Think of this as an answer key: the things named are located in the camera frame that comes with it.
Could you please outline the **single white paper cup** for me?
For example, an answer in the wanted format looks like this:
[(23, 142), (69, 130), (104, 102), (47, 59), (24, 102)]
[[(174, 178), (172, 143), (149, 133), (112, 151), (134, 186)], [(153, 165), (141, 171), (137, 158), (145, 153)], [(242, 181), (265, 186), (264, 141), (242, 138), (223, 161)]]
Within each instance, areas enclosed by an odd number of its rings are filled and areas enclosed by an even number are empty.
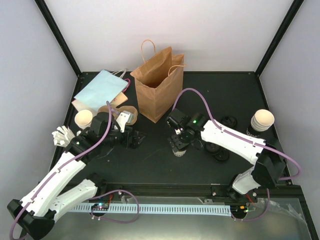
[(172, 152), (176, 157), (182, 157), (187, 151), (186, 150), (180, 150), (180, 151), (173, 150)]

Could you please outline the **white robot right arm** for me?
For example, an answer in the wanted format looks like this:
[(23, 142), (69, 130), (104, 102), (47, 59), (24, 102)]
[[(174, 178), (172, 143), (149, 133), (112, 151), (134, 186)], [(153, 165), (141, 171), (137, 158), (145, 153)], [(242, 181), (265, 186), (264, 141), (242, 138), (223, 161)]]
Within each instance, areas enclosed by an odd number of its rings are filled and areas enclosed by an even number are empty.
[(279, 143), (276, 140), (267, 142), (250, 137), (214, 123), (201, 113), (190, 117), (178, 109), (174, 109), (165, 121), (175, 131), (168, 138), (175, 155), (184, 154), (189, 145), (200, 142), (220, 162), (234, 153), (251, 164), (248, 170), (235, 175), (225, 189), (217, 192), (219, 198), (228, 198), (236, 203), (259, 187), (275, 188), (281, 180), (286, 163), (278, 153)]

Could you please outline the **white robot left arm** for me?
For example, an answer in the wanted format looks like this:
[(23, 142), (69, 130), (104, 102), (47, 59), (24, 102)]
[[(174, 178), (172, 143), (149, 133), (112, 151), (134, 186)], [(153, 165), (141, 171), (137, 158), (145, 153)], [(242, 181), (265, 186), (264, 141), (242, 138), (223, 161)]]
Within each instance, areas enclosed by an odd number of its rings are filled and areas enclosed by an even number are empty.
[(72, 189), (62, 193), (70, 180), (95, 160), (103, 148), (122, 145), (136, 149), (146, 135), (127, 126), (128, 113), (114, 118), (107, 112), (93, 117), (89, 127), (73, 137), (50, 172), (22, 199), (13, 199), (7, 209), (28, 237), (41, 240), (66, 212), (89, 199), (103, 199), (108, 192), (105, 180), (91, 173)]

